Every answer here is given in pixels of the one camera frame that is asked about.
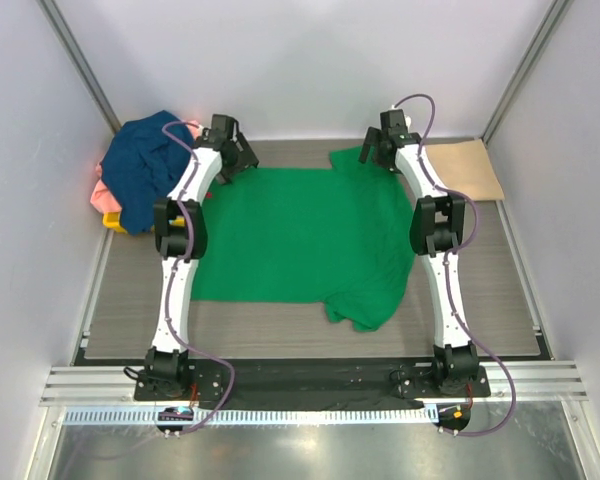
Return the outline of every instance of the gray panel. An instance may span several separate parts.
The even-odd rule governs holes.
[[[525,82],[529,79],[529,75],[533,71],[540,58],[544,49],[549,44],[551,36],[554,34],[560,22],[566,15],[569,7],[573,0],[553,0],[551,7],[547,11],[544,20],[540,24],[538,31],[536,32],[533,40],[529,44],[529,48],[524,54],[520,65],[513,74],[513,77],[507,85],[507,89],[504,91],[498,106],[496,107],[491,120],[487,124],[484,135],[482,136],[484,143],[489,144],[496,130],[500,126],[500,122],[509,111],[511,105],[515,102],[517,95],[520,93]]]
[[[471,428],[495,424],[506,408],[476,404]],[[501,432],[475,439],[441,435],[432,425],[209,428],[180,440],[149,441],[124,455],[155,431],[153,427],[65,427],[49,478],[585,478],[560,403],[520,404],[515,420]],[[121,456],[98,461],[89,458],[89,452]]]
[[[103,228],[89,205],[111,131],[34,1],[0,2],[0,480],[25,475],[52,365],[80,328]]]
[[[328,167],[327,152],[355,140],[254,142],[265,166]],[[495,203],[479,204],[481,230],[460,258],[469,325],[503,355],[533,355],[538,346]],[[467,228],[473,225],[467,213]],[[151,344],[161,292],[160,258],[150,235],[116,234],[87,347],[87,358],[141,358]],[[377,332],[331,324],[322,304],[194,302],[189,338],[227,358],[422,356],[431,353],[433,307],[416,261],[398,311]]]
[[[553,351],[600,425],[600,0],[569,7],[489,151]]]
[[[273,139],[359,136],[422,89],[435,135],[481,135],[551,0],[57,3],[122,122],[224,111]],[[408,108],[423,128],[426,102]]]

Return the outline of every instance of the tan towel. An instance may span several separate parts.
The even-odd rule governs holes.
[[[474,200],[504,199],[482,140],[428,145],[427,156],[448,188]]]

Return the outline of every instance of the wooden floor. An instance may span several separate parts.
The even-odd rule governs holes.
[[[329,168],[328,152],[354,140],[253,142],[266,167]],[[465,231],[473,226],[467,209]],[[533,323],[494,202],[479,203],[481,229],[460,255],[468,324],[500,355],[539,353]],[[143,358],[160,306],[161,268],[153,237],[115,234],[90,327],[86,358]],[[397,357],[431,354],[433,308],[416,260],[396,314],[377,332],[329,323],[322,304],[193,302],[189,339],[225,358]]]

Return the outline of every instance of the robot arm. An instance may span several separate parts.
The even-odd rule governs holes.
[[[176,187],[154,204],[156,248],[162,257],[162,295],[156,333],[137,379],[136,400],[178,398],[189,390],[192,381],[188,351],[181,342],[188,343],[191,286],[198,261],[207,248],[202,202],[214,178],[221,184],[229,183],[237,173],[258,165],[238,122],[226,115],[213,116],[211,127],[203,130],[194,148]],[[182,208],[192,225],[173,223],[183,216]],[[188,227],[194,235],[190,253]]]
[[[465,318],[456,253],[462,242],[465,200],[445,188],[426,149],[420,146],[420,136],[409,132],[402,110],[381,113],[380,123],[380,129],[370,127],[367,131],[360,161],[367,160],[373,147],[373,162],[401,172],[417,198],[410,243],[431,288],[433,373],[440,390],[452,393],[475,380],[480,368],[476,348],[455,317]]]

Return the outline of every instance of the purple cable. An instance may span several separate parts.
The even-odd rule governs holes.
[[[167,137],[169,137],[171,140],[173,140],[178,145],[180,145],[182,148],[184,148],[187,152],[191,153],[192,148],[189,145],[184,143],[182,140],[180,140],[178,137],[176,137],[173,133],[171,133],[169,130],[167,130],[169,127],[173,127],[175,125],[189,125],[193,128],[200,128],[200,125],[196,122],[183,122],[181,120],[174,120],[173,122],[165,123],[162,126],[162,133],[164,133]]]
[[[480,347],[489,357],[491,357],[491,359],[494,362],[496,362],[498,364],[498,366],[502,369],[505,377],[507,377],[507,381],[509,382],[509,386],[511,388],[511,405],[509,406],[509,411],[507,412],[505,417],[500,421],[500,423],[498,423],[496,426],[491,427],[487,430],[480,431],[480,432],[457,432],[457,433],[456,433],[456,431],[451,430],[449,428],[443,428],[443,430],[445,432],[453,434],[453,435],[459,435],[462,437],[481,437],[483,435],[488,435],[490,433],[497,432],[502,427],[504,427],[509,422],[509,420],[511,420],[511,417],[513,417],[513,414],[515,412],[516,405],[517,405],[516,387],[513,382],[513,378],[511,377],[511,372],[509,372],[509,369],[506,367],[504,362],[502,360],[500,360],[500,358],[490,348],[488,348],[484,343],[482,343],[480,340],[478,340],[473,335],[473,333],[471,333],[471,331],[469,330],[469,327],[467,327],[467,324],[464,322],[464,320],[460,317],[460,314],[457,312],[457,308],[456,308],[455,302],[453,300],[453,294],[451,293],[451,273],[449,271],[449,255],[451,253],[457,254],[460,250],[469,246],[471,244],[471,242],[473,242],[473,240],[476,238],[476,234],[478,232],[478,227],[480,225],[480,216],[478,214],[478,207],[477,207],[476,203],[473,201],[473,199],[471,199],[468,195],[466,195],[462,192],[458,192],[457,190],[451,190],[449,188],[445,188],[440,185],[437,185],[435,183],[435,181],[433,180],[431,173],[427,170],[427,167],[424,164],[424,159],[422,158],[422,149],[424,148],[425,141],[429,137],[429,132],[431,131],[431,127],[433,126],[433,120],[435,119],[435,116],[436,116],[436,103],[434,102],[433,98],[430,95],[427,95],[425,93],[415,93],[413,95],[408,95],[408,96],[404,97],[403,99],[401,99],[400,101],[398,101],[398,103],[396,103],[394,105],[394,108],[397,108],[402,103],[406,102],[407,100],[411,100],[414,98],[424,98],[424,99],[428,100],[429,104],[431,105],[431,116],[429,117],[429,123],[427,124],[427,128],[425,128],[424,133],[422,134],[422,140],[420,141],[420,144],[418,145],[418,152],[417,152],[418,163],[420,164],[422,173],[427,178],[427,180],[429,181],[431,186],[433,188],[435,188],[436,190],[438,190],[439,192],[458,195],[459,197],[462,197],[469,204],[471,209],[473,210],[473,215],[475,218],[473,230],[471,231],[471,234],[469,235],[469,237],[467,237],[467,239],[463,243],[458,245],[456,248],[454,248],[453,250],[450,250],[444,254],[445,283],[446,283],[446,287],[447,287],[447,296],[449,297],[449,304],[451,305],[451,309],[453,310],[453,316],[456,319],[456,321],[458,322],[458,325],[460,326],[460,328],[464,331],[464,333],[467,335],[467,337],[469,337],[471,339],[471,341],[474,343],[474,345],[476,345],[477,347]]]

